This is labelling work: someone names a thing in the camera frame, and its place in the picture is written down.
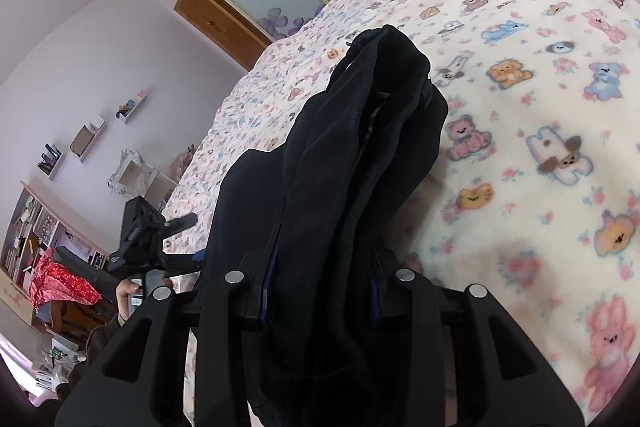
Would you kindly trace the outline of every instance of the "person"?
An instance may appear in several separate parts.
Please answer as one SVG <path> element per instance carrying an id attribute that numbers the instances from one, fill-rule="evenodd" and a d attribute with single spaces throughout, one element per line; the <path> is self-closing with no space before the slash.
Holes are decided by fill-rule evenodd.
<path id="1" fill-rule="evenodd" d="M 171 279 L 162 280 L 162 285 L 168 286 L 169 288 L 173 287 Z M 69 373 L 68 383 L 62 383 L 55 389 L 58 399 L 46 400 L 38 407 L 42 415 L 51 422 L 55 419 L 58 410 L 66 398 L 80 382 L 87 368 L 89 368 L 92 362 L 100 355 L 101 350 L 104 349 L 109 341 L 118 333 L 120 327 L 127 321 L 130 316 L 129 296 L 137 293 L 139 290 L 140 286 L 128 279 L 123 279 L 116 286 L 115 296 L 118 305 L 118 314 L 115 315 L 110 322 L 95 328 L 95 330 L 91 332 L 85 346 L 86 359 L 84 362 L 76 364 L 76 367 Z"/>

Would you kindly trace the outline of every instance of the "blue animal print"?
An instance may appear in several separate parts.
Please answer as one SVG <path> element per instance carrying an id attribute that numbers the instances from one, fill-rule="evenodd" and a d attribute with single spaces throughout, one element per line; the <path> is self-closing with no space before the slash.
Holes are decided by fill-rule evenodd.
<path id="1" fill-rule="evenodd" d="M 586 94 L 596 96 L 601 102 L 610 98 L 622 98 L 620 92 L 620 73 L 622 68 L 615 62 L 592 62 L 589 68 L 593 71 L 593 82 L 584 88 Z"/>
<path id="2" fill-rule="evenodd" d="M 499 41 L 505 37 L 508 37 L 512 33 L 518 32 L 527 27 L 529 27 L 528 24 L 507 21 L 503 24 L 498 24 L 497 30 L 484 31 L 480 34 L 480 36 L 484 39 L 484 44 L 489 44 L 491 42 Z"/>

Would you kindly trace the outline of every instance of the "silver screw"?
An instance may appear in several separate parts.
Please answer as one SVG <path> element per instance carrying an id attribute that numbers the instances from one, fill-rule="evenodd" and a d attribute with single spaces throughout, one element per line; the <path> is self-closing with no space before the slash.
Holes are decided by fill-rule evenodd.
<path id="1" fill-rule="evenodd" d="M 242 279 L 244 279 L 244 273 L 240 270 L 231 270 L 225 275 L 225 281 L 229 284 L 238 284 Z"/>
<path id="2" fill-rule="evenodd" d="M 415 279 L 415 273 L 408 268 L 401 268 L 396 272 L 396 277 L 402 282 L 410 282 Z"/>
<path id="3" fill-rule="evenodd" d="M 482 299 L 483 297 L 486 297 L 488 292 L 481 284 L 472 284 L 469 286 L 469 293 L 478 299 Z"/>
<path id="4" fill-rule="evenodd" d="M 171 288 L 167 288 L 167 286 L 158 286 L 158 288 L 154 290 L 153 296 L 156 301 L 164 301 L 171 296 Z"/>

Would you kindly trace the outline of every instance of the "bookshelf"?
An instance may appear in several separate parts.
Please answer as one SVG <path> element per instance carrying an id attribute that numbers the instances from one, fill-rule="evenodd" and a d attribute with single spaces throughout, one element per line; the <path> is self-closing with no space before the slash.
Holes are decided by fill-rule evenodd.
<path id="1" fill-rule="evenodd" d="M 26 298 L 29 302 L 33 267 L 47 248 L 57 247 L 67 247 L 86 263 L 99 268 L 104 266 L 108 256 L 70 226 L 33 188 L 22 183 L 0 251 L 0 286 L 4 286 L 0 298 L 29 324 L 26 317 L 31 315 L 25 313 L 24 302 L 19 301 Z"/>

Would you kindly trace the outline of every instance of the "drawer handle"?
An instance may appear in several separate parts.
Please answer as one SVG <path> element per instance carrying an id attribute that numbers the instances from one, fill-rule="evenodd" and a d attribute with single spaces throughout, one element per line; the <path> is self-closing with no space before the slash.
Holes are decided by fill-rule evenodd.
<path id="1" fill-rule="evenodd" d="M 218 24 L 216 24 L 213 21 L 207 22 L 207 26 L 209 26 L 210 28 L 215 29 L 215 31 L 217 31 L 217 32 L 226 33 L 226 30 L 224 28 L 221 28 Z"/>

